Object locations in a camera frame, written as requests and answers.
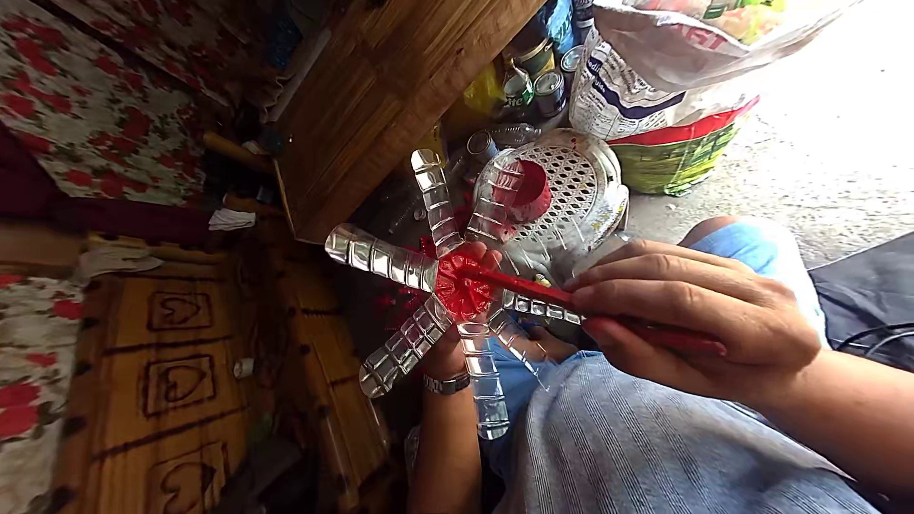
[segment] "clear plastic bottle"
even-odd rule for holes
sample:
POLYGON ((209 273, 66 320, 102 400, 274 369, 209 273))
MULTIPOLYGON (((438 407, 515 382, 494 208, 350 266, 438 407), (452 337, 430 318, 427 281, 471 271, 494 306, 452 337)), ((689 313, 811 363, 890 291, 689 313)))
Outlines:
POLYGON ((518 147, 537 139, 543 131, 530 123, 503 123, 485 130, 499 148, 518 147))

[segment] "knee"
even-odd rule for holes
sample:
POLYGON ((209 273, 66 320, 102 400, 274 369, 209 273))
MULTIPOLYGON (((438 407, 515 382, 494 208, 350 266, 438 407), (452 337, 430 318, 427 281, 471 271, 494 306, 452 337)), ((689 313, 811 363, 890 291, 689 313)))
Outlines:
POLYGON ((748 220, 748 218, 744 216, 717 216, 715 218, 708 218, 707 220, 699 222, 695 227, 692 227, 692 230, 685 235, 683 240, 679 242, 679 245, 692 246, 701 241, 708 234, 743 220, 748 220))

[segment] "wristwatch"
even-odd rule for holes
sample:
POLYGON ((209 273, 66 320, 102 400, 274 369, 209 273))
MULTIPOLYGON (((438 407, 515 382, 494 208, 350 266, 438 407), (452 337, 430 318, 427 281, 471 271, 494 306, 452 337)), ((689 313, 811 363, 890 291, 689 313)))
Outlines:
POLYGON ((434 392, 435 394, 450 395, 455 392, 463 391, 470 385, 470 374, 461 373, 448 380, 436 380, 428 375, 423 375, 422 383, 425 385, 426 391, 434 392))

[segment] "floral cloth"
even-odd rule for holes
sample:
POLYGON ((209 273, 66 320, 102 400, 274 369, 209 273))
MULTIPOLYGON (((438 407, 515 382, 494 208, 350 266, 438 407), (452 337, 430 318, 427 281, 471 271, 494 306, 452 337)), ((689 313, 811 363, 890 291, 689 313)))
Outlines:
POLYGON ((0 274, 0 513, 38 512, 57 459, 78 286, 0 274))
POLYGON ((52 0, 81 21, 213 100, 232 62, 248 56, 252 34, 225 1, 52 0))
POLYGON ((72 197, 192 207, 198 109, 28 0, 0 2, 0 118, 72 197))

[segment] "paintbrush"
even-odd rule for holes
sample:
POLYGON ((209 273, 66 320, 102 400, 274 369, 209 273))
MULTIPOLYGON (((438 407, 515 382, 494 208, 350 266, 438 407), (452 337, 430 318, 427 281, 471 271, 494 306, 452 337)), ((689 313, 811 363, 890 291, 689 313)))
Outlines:
MULTIPOLYGON (((558 305, 572 311, 575 310, 575 306, 571 302, 571 293, 568 291, 545 287, 532 280, 508 276, 484 268, 462 268, 458 274, 465 278, 472 278, 490 285, 503 287, 508 291, 522 294, 534 300, 558 305)), ((714 336, 704 332, 655 323, 637 317, 606 317, 622 324, 638 337, 648 342, 670 348, 685 355, 713 355, 718 357, 727 355, 727 347, 716 340, 714 336)))

